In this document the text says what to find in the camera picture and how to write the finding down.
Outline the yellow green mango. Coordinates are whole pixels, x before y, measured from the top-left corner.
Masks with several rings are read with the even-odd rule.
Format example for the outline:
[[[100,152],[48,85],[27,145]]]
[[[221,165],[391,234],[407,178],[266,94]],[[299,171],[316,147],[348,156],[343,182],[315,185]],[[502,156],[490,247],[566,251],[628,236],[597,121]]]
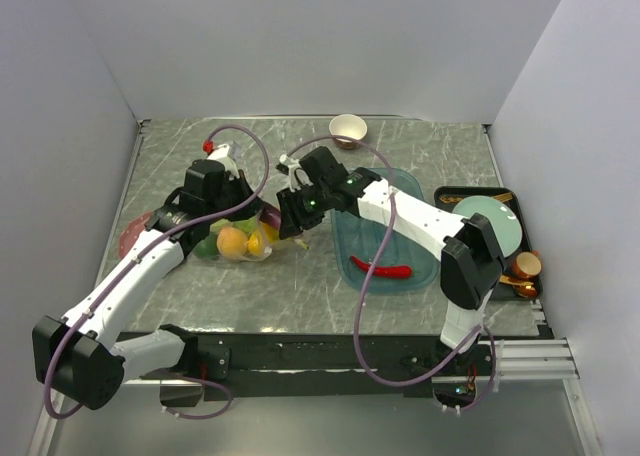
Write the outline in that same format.
[[[274,243],[275,241],[279,240],[279,232],[277,229],[275,229],[274,227],[272,227],[271,225],[265,222],[262,222],[261,225],[266,234],[267,240],[270,243]]]

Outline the clear zip top bag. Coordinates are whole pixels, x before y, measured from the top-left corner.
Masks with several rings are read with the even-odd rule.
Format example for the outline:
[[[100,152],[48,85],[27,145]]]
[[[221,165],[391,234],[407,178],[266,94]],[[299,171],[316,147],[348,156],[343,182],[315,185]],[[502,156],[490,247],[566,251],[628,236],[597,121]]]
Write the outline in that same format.
[[[212,140],[206,140],[203,150],[207,160],[218,161],[227,169],[222,179],[224,190],[230,190],[240,202],[253,193],[250,187],[240,189],[241,179],[245,177],[236,165],[235,159],[239,155],[236,143],[215,146]],[[279,208],[268,202],[254,200],[254,203],[258,204],[257,209],[251,209],[249,205],[243,208],[249,213],[246,219],[235,217],[233,221],[219,219],[213,222],[209,235],[195,246],[195,256],[203,260],[222,257],[235,262],[263,261],[274,249],[283,247],[285,243],[279,237]]]

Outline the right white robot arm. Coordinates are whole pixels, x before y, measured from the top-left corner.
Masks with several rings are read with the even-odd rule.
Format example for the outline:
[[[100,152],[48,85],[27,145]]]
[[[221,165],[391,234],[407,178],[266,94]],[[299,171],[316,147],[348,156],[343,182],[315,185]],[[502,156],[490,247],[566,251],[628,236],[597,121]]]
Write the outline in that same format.
[[[330,210],[384,225],[427,250],[440,263],[440,287],[448,307],[437,351],[439,366],[460,374],[473,360],[489,295],[506,266],[489,219],[442,211],[401,191],[366,168],[347,170],[320,146],[300,159],[286,154],[277,168],[289,176],[277,193],[279,236],[298,236],[322,222]]]

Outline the yellow lemon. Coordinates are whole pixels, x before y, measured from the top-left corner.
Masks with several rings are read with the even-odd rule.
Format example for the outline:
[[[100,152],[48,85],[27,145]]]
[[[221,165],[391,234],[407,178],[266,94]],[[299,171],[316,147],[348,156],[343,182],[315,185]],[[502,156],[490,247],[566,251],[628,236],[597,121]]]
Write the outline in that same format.
[[[271,254],[271,243],[267,240],[263,229],[256,229],[247,240],[247,251],[250,256],[264,259]]]

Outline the purple eggplant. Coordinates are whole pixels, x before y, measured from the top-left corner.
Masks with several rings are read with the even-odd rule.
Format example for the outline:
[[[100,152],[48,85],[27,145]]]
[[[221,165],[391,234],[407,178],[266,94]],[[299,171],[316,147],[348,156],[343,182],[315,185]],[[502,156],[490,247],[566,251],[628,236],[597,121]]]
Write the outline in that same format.
[[[262,210],[262,212],[260,214],[260,221],[261,221],[261,223],[265,222],[265,223],[271,225],[272,227],[277,229],[278,232],[279,232],[279,227],[280,227],[280,223],[281,223],[280,210],[278,208],[276,208],[275,206],[271,205],[270,203],[265,202],[263,210]],[[288,239],[281,239],[279,237],[278,241],[275,241],[274,243],[271,243],[271,244],[275,244],[276,246],[282,246],[285,242],[296,244],[297,246],[299,246],[300,248],[302,248],[305,251],[307,251],[309,249],[309,244],[301,236],[296,236],[296,237],[288,238]]]

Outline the orange fruit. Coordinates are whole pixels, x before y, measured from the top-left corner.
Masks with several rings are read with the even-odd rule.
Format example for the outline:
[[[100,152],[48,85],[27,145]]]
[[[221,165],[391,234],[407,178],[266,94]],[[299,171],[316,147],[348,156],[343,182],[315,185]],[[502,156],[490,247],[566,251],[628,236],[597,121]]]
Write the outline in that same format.
[[[223,227],[218,233],[216,246],[226,259],[241,260],[247,253],[248,237],[235,227]]]

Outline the pale green cabbage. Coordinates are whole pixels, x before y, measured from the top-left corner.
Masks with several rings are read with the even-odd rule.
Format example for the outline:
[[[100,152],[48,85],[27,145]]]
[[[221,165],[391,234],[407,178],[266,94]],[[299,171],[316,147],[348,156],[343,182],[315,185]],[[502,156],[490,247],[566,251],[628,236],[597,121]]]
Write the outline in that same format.
[[[252,218],[249,218],[246,220],[240,220],[240,221],[229,221],[227,219],[221,219],[217,223],[217,225],[220,228],[233,227],[233,228],[239,229],[245,234],[250,235],[257,229],[257,223],[258,221],[256,220],[256,218],[252,217]]]

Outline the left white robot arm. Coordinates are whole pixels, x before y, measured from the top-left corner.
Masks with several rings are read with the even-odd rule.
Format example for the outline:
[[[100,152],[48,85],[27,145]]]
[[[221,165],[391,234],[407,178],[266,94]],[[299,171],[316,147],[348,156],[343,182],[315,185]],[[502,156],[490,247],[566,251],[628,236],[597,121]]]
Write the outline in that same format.
[[[189,166],[182,185],[150,214],[103,281],[61,318],[45,316],[33,328],[36,377],[51,416],[63,416],[53,407],[53,391],[97,410],[123,382],[156,370],[179,378],[199,374],[198,340],[180,327],[165,325],[124,342],[118,337],[158,284],[209,236],[214,221],[248,219],[262,209],[237,166],[236,144],[206,142],[204,149],[206,157]]]

